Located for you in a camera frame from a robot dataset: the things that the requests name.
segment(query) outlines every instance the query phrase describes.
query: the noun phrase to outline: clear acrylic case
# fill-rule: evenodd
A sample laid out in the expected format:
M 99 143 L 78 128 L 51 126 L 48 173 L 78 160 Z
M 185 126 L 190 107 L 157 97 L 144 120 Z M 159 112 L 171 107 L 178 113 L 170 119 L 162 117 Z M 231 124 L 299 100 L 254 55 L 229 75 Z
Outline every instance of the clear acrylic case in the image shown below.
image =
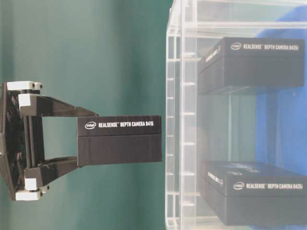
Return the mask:
M 306 0 L 174 0 L 166 34 L 168 230 L 256 228 L 226 226 L 207 205 L 198 184 L 203 160 L 260 161 L 307 175 L 307 86 L 263 94 L 208 95 L 197 90 L 199 61 L 223 37 L 306 39 L 306 4 Z

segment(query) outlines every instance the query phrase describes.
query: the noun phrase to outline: product box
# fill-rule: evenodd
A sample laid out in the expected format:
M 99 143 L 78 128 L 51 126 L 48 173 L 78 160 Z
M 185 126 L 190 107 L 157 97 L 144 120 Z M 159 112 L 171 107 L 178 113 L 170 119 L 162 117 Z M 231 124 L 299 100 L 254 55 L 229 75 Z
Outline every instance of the product box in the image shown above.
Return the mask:
M 307 224 L 307 177 L 260 162 L 204 161 L 200 194 L 225 225 Z
M 162 161 L 161 116 L 78 117 L 78 166 Z
M 304 85 L 303 39 L 224 37 L 198 63 L 199 93 L 263 93 Z

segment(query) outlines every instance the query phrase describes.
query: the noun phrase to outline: intel logo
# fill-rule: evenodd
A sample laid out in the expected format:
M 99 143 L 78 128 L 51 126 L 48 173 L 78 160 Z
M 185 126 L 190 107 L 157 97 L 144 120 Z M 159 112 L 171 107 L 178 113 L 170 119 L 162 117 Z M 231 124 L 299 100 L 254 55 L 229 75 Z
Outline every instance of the intel logo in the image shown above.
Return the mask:
M 235 43 L 231 44 L 231 46 L 230 46 L 230 48 L 231 48 L 232 50 L 238 50 L 238 49 L 240 49 L 241 47 L 242 47 L 242 44 L 239 43 L 239 42 L 235 42 Z
M 96 122 L 95 121 L 90 121 L 85 124 L 86 129 L 94 129 L 96 127 Z
M 241 190 L 244 188 L 244 183 L 243 182 L 237 182 L 234 184 L 234 189 L 236 190 Z

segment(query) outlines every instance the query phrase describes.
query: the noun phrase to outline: teal wall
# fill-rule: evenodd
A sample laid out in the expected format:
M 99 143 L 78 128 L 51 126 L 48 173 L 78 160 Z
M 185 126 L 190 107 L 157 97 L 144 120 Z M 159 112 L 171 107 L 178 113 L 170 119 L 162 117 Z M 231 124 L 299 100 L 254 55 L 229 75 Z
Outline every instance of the teal wall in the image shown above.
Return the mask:
M 171 0 L 0 0 L 1 80 L 100 115 L 165 114 Z M 75 118 L 44 118 L 46 157 L 76 155 Z M 164 229 L 164 163 L 91 166 L 12 202 L 0 180 L 0 229 Z

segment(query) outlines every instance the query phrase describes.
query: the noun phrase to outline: blue fabric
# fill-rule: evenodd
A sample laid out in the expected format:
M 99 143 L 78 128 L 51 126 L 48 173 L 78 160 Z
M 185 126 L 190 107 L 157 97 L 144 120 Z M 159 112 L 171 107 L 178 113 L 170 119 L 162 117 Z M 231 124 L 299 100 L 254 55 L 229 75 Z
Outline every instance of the blue fabric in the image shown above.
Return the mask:
M 295 8 L 280 22 L 307 21 L 307 6 Z M 258 37 L 307 38 L 306 29 L 268 29 Z M 257 96 L 256 160 L 307 175 L 307 77 L 305 87 Z M 302 230 L 307 226 L 261 228 Z

